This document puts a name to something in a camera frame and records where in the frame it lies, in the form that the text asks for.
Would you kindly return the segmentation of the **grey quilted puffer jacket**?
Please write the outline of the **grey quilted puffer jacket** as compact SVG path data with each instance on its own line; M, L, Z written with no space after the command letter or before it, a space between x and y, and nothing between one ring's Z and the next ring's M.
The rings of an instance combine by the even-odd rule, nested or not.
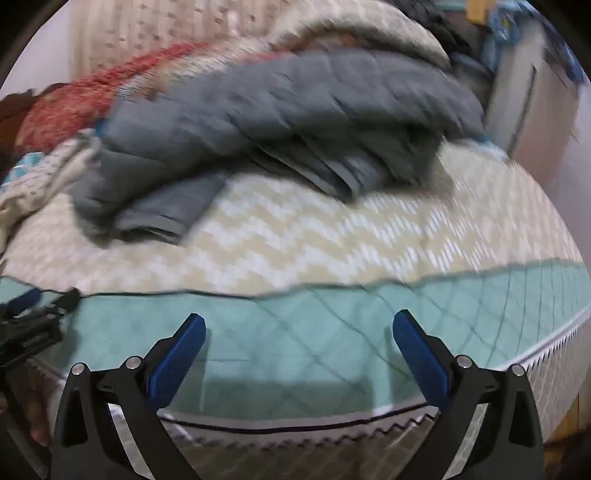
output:
M115 102L70 195L88 237L175 243L235 173L290 178L353 202L424 182L444 141L482 132L475 94L427 62L306 52Z

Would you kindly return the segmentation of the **dark clothes pile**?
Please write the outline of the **dark clothes pile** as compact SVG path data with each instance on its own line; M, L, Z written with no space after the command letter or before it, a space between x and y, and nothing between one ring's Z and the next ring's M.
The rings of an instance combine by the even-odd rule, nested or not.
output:
M429 0L393 0L391 4L418 22L441 43L448 55L470 56L472 49L465 37L450 23L444 12Z

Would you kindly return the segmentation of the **white dotted fleece blanket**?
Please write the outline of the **white dotted fleece blanket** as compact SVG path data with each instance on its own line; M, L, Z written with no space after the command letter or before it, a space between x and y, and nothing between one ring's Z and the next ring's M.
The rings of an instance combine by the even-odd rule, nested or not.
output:
M1 187L1 252L22 220L82 176L100 146L94 129L80 130L49 154L38 155L35 165Z

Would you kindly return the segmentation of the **teal patterned pillow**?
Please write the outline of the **teal patterned pillow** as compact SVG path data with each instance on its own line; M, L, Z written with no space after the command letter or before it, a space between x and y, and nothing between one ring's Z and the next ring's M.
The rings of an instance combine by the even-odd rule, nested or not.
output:
M30 152L25 154L6 174L1 183L1 188L5 189L8 185L23 177L33 167L38 165L43 159L42 152Z

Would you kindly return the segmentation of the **red floral patchwork quilt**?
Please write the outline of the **red floral patchwork quilt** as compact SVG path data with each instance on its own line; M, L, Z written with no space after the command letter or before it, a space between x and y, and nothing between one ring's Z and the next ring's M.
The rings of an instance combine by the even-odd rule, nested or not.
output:
M76 132L108 117L117 100L151 99L184 79L279 56L270 44L245 37L213 43L178 43L111 68L101 68L41 96L15 140L19 154L48 153Z

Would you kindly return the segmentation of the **patterned bed sheet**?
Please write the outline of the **patterned bed sheet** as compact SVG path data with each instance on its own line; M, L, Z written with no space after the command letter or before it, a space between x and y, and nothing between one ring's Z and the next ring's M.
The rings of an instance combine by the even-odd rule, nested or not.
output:
M159 416L204 479L393 479L437 416L392 336L410 311L484 368L521 363L550 434L588 368L590 276L519 165L445 145L425 190L346 205L290 180L231 179L179 245L98 245L55 196L8 246L1 297L77 288L33 364L50 405L69 368L145 354L191 313L204 348Z

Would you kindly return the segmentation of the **floral beige curtain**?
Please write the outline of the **floral beige curtain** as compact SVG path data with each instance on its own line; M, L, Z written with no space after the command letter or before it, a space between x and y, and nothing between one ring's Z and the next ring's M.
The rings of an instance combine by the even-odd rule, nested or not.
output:
M176 43L263 36L287 0L87 0L71 8L77 79Z

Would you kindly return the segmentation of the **beige patterned folded comforter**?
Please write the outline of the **beige patterned folded comforter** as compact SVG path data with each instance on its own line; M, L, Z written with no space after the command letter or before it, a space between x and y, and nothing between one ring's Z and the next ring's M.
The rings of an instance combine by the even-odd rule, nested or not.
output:
M383 1L297 1L276 18L266 41L273 48L286 49L335 34L450 67L450 58L433 33Z

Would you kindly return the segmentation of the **yellow cardboard box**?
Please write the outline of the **yellow cardboard box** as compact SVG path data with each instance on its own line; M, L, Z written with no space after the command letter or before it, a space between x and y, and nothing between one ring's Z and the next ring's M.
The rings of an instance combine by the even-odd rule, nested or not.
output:
M472 24L486 25L489 13L496 5L496 0L467 0L466 17Z

